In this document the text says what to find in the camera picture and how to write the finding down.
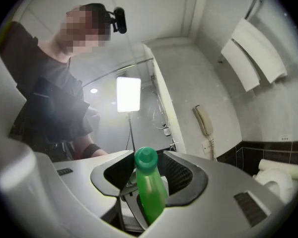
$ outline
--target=towel bar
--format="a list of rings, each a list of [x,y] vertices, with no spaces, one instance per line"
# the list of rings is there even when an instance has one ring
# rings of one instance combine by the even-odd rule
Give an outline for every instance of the towel bar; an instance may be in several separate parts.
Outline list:
[[[249,7],[249,9],[248,9],[248,11],[247,11],[247,13],[246,13],[244,19],[247,20],[247,19],[249,18],[250,13],[252,12],[252,10],[253,10],[253,8],[254,8],[254,6],[255,6],[255,4],[256,4],[256,1],[257,1],[257,0],[253,0],[253,2],[252,2],[252,4],[250,5],[250,7]],[[218,63],[223,63],[223,59],[224,59],[224,56],[223,56],[222,54],[220,54],[220,56],[219,56],[219,58],[218,58]]]

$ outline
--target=beige telephone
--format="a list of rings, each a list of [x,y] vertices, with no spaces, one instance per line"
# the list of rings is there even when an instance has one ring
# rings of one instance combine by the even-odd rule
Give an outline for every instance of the beige telephone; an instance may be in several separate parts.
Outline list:
[[[203,106],[197,105],[193,108],[193,113],[195,114],[195,116],[199,122],[199,125],[200,125],[203,135],[206,136],[210,142],[210,145],[212,148],[213,159],[215,161],[218,161],[216,158],[214,139],[212,137],[213,126],[212,126],[212,122],[211,122],[208,112],[205,110],[205,108]]]

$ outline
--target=bottle cap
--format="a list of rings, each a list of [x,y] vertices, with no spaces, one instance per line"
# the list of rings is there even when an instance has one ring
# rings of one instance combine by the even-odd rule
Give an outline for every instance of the bottle cap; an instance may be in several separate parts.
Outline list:
[[[152,173],[157,167],[158,154],[151,147],[142,147],[135,154],[135,163],[142,173]]]

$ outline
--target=green bottle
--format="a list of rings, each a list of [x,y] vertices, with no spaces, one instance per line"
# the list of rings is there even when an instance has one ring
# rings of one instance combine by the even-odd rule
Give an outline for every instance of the green bottle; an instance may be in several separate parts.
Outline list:
[[[168,197],[157,168],[158,154],[151,147],[140,148],[135,154],[135,162],[140,201],[151,224],[164,210]]]

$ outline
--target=metal rod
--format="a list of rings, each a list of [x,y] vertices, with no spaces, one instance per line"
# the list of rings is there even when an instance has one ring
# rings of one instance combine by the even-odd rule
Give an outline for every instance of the metal rod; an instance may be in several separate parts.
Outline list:
[[[106,74],[104,74],[104,75],[102,75],[102,76],[100,76],[100,77],[97,77],[97,78],[93,79],[92,81],[88,82],[87,84],[84,84],[84,85],[83,85],[83,88],[84,88],[85,86],[90,85],[91,83],[94,83],[95,81],[97,81],[97,80],[99,80],[99,79],[101,79],[101,78],[103,78],[103,77],[106,77],[106,76],[112,74],[112,73],[115,73],[115,72],[118,72],[118,71],[127,69],[127,68],[129,68],[129,67],[135,66],[135,65],[137,65],[137,64],[141,64],[141,63],[144,63],[144,62],[147,62],[147,61],[151,61],[151,60],[153,60],[153,58],[149,58],[149,59],[147,59],[147,60],[143,60],[143,61],[134,62],[134,63],[132,63],[132,64],[130,64],[130,65],[121,67],[121,68],[119,68],[119,69],[112,70],[112,71],[110,71],[110,72],[108,72],[108,73],[106,73]]]
[[[129,122],[129,128],[130,128],[131,141],[133,143],[134,152],[136,153],[136,148],[135,148],[135,143],[134,143],[134,136],[133,136],[133,129],[131,128],[131,112],[128,112],[128,122]]]
[[[251,12],[252,12],[252,10],[253,10],[255,4],[256,4],[256,1],[257,1],[257,0],[253,0],[253,1],[252,1],[252,3],[251,3],[251,5],[250,5],[250,7],[249,7],[249,9],[248,9],[248,11],[247,11],[247,13],[246,13],[244,19],[247,20],[247,19],[249,18],[250,14],[251,14]],[[220,56],[219,56],[219,58],[218,58],[218,63],[223,63],[223,59],[224,59],[224,56],[223,56],[222,54],[220,54]]]

